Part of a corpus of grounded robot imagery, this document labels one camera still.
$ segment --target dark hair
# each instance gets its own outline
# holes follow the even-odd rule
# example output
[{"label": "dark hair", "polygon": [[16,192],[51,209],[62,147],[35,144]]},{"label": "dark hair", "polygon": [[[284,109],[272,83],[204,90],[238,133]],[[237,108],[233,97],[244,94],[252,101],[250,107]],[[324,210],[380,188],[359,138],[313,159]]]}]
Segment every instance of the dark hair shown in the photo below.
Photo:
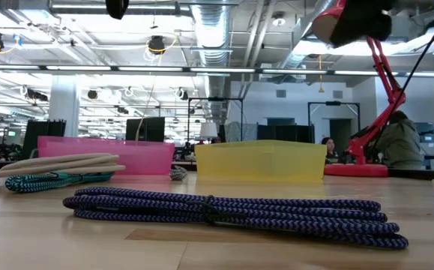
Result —
[{"label": "dark hair", "polygon": [[322,139],[322,144],[327,144],[328,140],[332,140],[330,137],[325,137]]},{"label": "dark hair", "polygon": [[396,124],[400,123],[405,119],[408,119],[408,116],[406,116],[405,113],[403,113],[402,111],[396,111],[390,115],[390,117],[388,118],[388,123],[390,123],[390,125]]}]

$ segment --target teal braided rope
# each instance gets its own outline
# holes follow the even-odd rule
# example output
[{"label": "teal braided rope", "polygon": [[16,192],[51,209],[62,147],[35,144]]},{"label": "teal braided rope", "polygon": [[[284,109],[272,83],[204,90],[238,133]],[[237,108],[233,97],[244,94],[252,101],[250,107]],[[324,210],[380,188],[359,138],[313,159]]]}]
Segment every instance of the teal braided rope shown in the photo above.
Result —
[{"label": "teal braided rope", "polygon": [[10,191],[31,193],[47,191],[53,188],[62,188],[82,183],[95,183],[109,181],[112,173],[89,173],[75,175],[51,172],[45,175],[15,175],[7,179],[5,187]]}]

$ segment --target doorway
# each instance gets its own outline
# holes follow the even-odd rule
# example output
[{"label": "doorway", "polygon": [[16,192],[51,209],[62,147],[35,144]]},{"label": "doorway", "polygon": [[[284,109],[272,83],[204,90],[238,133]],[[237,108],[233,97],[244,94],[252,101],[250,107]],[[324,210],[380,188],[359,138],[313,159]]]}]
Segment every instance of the doorway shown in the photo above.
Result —
[{"label": "doorway", "polygon": [[352,135],[351,119],[330,119],[330,137],[335,142],[335,151],[342,154],[349,147]]}]

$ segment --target desk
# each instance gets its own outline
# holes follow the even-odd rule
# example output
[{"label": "desk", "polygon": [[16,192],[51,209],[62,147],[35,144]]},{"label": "desk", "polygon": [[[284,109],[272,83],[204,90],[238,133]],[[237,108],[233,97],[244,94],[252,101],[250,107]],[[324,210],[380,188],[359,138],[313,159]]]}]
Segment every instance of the desk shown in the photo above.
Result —
[{"label": "desk", "polygon": [[[204,224],[83,220],[72,217],[61,201],[84,186],[29,194],[0,187],[0,269],[434,269],[431,182],[325,177],[324,183],[328,198],[379,201],[410,247],[376,250]],[[162,189],[150,183],[90,185]],[[168,185],[165,189],[175,193],[228,197],[291,198],[301,189],[281,184],[196,185],[193,172],[184,183]],[[308,190],[305,197],[315,194]]]}]

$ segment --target blue braided rope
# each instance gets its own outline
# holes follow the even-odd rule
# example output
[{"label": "blue braided rope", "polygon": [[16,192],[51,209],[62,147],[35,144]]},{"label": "blue braided rope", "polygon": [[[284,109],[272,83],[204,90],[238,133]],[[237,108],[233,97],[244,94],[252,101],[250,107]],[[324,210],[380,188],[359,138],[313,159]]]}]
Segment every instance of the blue braided rope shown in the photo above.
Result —
[{"label": "blue braided rope", "polygon": [[380,205],[366,200],[245,199],[89,187],[77,190],[63,204],[77,217],[92,220],[201,223],[210,219],[370,247],[409,245],[396,234],[397,224],[386,223]]},{"label": "blue braided rope", "polygon": [[62,188],[80,183],[104,182],[110,180],[113,173],[92,173],[73,175],[51,172],[46,175],[15,175],[5,181],[5,187],[10,191],[30,193]]}]

